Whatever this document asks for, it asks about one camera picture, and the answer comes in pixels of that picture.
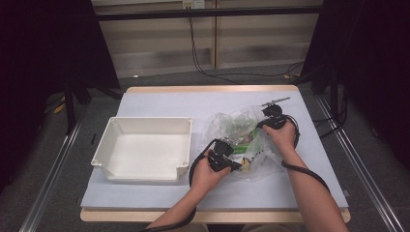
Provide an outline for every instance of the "wooden table edge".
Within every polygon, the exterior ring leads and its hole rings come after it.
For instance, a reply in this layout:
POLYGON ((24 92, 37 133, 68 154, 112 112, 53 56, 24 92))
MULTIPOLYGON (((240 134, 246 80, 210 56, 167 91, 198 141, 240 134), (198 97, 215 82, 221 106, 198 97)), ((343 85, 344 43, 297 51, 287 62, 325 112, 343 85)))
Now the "wooden table edge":
MULTIPOLYGON (((340 209, 344 222, 351 218, 347 208, 340 209)), ((161 216, 164 211, 132 211, 132 210, 81 210, 80 217, 83 221, 128 221, 151 222, 161 216)), ((244 223, 303 223, 298 211, 271 211, 271 212, 196 212, 193 223, 217 224, 244 224, 244 223)))
POLYGON ((184 93, 184 92, 250 92, 299 91, 295 85, 201 85, 201 86, 144 86, 130 87, 131 93, 184 93))

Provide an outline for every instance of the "hand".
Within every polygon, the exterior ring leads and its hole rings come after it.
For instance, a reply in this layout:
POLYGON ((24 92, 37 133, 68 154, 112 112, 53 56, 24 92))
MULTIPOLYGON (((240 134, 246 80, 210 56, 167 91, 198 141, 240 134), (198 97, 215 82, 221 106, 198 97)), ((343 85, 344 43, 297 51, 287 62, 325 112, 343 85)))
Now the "hand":
POLYGON ((263 130, 271 136, 281 153, 295 149, 295 127, 289 120, 286 120, 285 125, 279 130, 274 130, 266 125, 263 126, 263 130))
POLYGON ((225 167, 219 172, 211 169, 208 162, 209 150, 204 154, 205 158, 200 160, 193 172, 192 184, 190 189, 200 194, 202 197, 214 189, 220 180, 229 174, 231 168, 225 167))

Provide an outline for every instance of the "gray floor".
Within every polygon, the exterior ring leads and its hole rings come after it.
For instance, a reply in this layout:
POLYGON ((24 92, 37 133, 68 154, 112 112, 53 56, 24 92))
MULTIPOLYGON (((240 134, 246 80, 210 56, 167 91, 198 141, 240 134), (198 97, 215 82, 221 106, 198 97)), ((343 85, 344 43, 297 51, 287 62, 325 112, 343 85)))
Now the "gray floor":
MULTIPOLYGON (((219 73, 272 74, 286 73, 286 71, 287 66, 268 66, 219 71, 219 73)), ((224 77, 242 84, 285 84, 288 81, 282 75, 236 74, 224 77)), ((204 76, 198 72, 121 79, 123 91, 130 86, 214 84, 231 83, 204 76)), ((316 96, 309 89, 309 84, 300 86, 300 90, 311 118, 324 118, 316 96)), ((98 92, 91 92, 94 98, 88 106, 76 105, 77 117, 84 113, 84 122, 59 175, 57 185, 48 199, 42 219, 37 225, 37 231, 137 231, 144 226, 144 224, 136 223, 89 223, 79 218, 79 202, 92 170, 90 160, 97 149, 107 119, 116 114, 120 103, 98 92)), ((20 228, 66 138, 66 126, 64 111, 59 114, 47 113, 45 115, 42 129, 39 131, 31 154, 21 164, 20 172, 15 176, 14 182, 7 186, 0 195, 0 231, 17 231, 20 228)), ((371 125, 351 101, 348 105, 348 118, 343 128, 361 155, 374 181, 394 208, 404 228, 410 228, 409 170, 395 159, 383 139, 373 136, 371 125)), ((319 134, 329 129, 328 124, 317 127, 319 134)), ((342 189, 350 193, 350 196, 346 197, 352 216, 348 222, 349 229, 351 231, 388 231, 336 136, 330 134, 322 139, 322 143, 342 189)))

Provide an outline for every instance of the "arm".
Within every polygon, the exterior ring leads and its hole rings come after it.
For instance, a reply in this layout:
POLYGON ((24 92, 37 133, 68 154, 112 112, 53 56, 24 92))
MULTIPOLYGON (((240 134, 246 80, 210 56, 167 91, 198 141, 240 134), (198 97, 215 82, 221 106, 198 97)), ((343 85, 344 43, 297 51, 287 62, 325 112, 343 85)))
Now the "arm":
POLYGON ((205 153, 205 156, 206 158, 200 160, 195 168, 192 185, 187 194, 147 228, 174 224, 186 219, 206 194, 214 189, 218 182, 230 172, 230 167, 214 172, 208 163, 208 152, 205 153))
MULTIPOLYGON (((295 130, 291 123, 286 123, 280 130, 268 126, 263 130, 272 137, 286 163, 308 168, 293 147, 295 130)), ((288 170, 288 175, 309 231, 348 231, 336 201, 326 188, 305 173, 288 170)))

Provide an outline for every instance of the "person's right hand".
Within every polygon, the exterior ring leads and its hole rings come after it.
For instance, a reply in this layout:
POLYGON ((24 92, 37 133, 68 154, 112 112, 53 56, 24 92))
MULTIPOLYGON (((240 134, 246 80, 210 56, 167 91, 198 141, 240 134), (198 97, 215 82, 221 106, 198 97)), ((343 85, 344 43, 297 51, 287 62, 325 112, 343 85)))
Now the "person's right hand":
POLYGON ((279 130, 274 130, 266 125, 263 126, 263 130, 271 136, 272 141, 282 154, 295 149, 295 127, 289 120, 286 120, 286 124, 279 130))

